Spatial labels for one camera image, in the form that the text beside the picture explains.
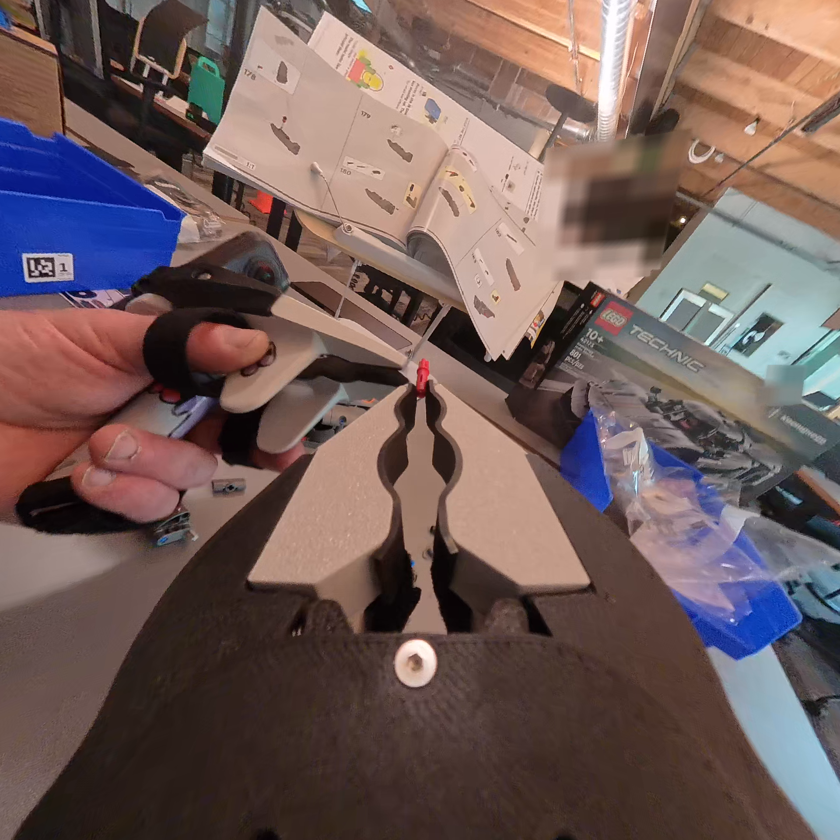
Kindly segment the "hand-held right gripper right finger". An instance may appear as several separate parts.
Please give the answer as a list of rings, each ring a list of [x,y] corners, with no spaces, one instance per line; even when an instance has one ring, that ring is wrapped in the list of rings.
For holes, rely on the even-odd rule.
[[[427,384],[425,404],[444,482],[431,575],[446,630],[471,632],[500,601],[587,590],[590,576],[527,451],[439,384]]]

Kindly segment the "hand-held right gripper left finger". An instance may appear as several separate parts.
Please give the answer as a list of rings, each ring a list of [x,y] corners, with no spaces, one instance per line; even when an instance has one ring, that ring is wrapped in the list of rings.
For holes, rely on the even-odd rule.
[[[419,601],[395,484],[408,467],[414,385],[322,445],[248,574],[257,590],[338,603],[372,632],[401,632]]]

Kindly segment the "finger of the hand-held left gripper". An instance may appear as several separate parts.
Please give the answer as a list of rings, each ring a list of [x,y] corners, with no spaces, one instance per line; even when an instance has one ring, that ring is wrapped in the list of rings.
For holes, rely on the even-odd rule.
[[[318,358],[297,375],[298,384],[323,394],[337,392],[356,382],[395,388],[405,385],[407,378],[401,369],[342,358]]]
[[[272,304],[272,315],[313,331],[320,338],[327,355],[348,362],[374,364],[396,370],[401,370],[407,363],[407,356],[402,351],[394,349],[377,336],[354,326],[350,321],[333,318],[327,312],[295,298],[279,297]]]

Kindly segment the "dark grey lego wedge panel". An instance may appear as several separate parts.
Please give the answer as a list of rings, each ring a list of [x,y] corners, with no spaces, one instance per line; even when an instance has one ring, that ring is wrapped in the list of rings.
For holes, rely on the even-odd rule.
[[[152,530],[152,541],[156,547],[196,540],[197,534],[193,530],[191,513],[183,504],[168,518],[157,522]]]

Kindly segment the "blue plastic storage bin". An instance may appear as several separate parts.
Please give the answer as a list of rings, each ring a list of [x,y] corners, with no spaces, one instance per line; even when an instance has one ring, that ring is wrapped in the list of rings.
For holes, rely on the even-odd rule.
[[[624,424],[589,410],[565,445],[560,470],[606,512],[681,604],[707,647],[754,655],[802,621],[728,504],[723,487]]]
[[[185,213],[61,134],[1,120],[1,295],[127,289],[171,264]]]

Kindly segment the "lego sticker sheet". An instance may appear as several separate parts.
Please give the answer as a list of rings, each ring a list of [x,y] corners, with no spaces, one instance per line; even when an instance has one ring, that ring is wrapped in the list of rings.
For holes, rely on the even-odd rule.
[[[63,291],[60,296],[73,308],[123,310],[132,298],[130,290]]]

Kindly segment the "lego instruction booklet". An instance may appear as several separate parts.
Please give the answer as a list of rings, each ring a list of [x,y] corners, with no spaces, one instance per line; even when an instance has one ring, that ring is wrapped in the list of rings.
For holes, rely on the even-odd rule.
[[[543,165],[330,14],[305,42],[259,10],[203,158],[364,261],[441,275],[494,361],[553,309],[534,237]]]

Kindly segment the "black lego set box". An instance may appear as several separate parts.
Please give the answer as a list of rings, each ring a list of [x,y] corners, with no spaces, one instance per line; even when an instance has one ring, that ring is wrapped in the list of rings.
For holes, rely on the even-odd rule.
[[[558,449],[590,409],[613,413],[747,499],[838,446],[838,424],[802,399],[771,405],[757,375],[593,283],[542,329],[507,406]]]

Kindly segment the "person's left hand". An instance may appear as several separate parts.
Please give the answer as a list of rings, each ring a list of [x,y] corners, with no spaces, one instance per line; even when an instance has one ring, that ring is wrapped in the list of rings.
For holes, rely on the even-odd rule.
[[[89,456],[71,473],[73,490],[134,522],[167,518],[183,490],[214,477],[222,412],[180,440],[105,425],[152,384],[143,342],[153,320],[113,310],[2,311],[2,520],[83,444]]]

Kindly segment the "white book stand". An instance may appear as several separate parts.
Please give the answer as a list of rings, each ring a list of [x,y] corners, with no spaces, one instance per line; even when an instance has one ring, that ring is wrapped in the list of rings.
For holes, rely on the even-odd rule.
[[[356,226],[345,224],[335,227],[300,209],[295,209],[295,217],[303,230],[320,238],[326,246],[351,257],[356,264],[380,270],[388,277],[434,298],[442,307],[449,306],[466,313],[466,306],[451,277],[436,272]]]

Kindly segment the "green plastic case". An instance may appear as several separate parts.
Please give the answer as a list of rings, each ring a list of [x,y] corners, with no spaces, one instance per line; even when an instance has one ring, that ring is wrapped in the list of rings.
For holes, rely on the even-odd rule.
[[[225,81],[217,64],[209,58],[196,58],[187,90],[186,117],[197,123],[206,119],[218,125],[222,118]]]

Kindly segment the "brown cardboard box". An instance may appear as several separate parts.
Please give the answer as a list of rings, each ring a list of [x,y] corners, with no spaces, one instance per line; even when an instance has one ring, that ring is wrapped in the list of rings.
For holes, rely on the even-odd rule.
[[[56,48],[21,28],[1,30],[1,117],[44,137],[66,131]]]

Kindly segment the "silver ventilation duct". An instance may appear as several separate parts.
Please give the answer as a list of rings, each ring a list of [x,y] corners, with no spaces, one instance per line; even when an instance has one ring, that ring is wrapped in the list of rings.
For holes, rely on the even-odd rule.
[[[602,39],[595,141],[616,138],[636,1],[602,2]]]

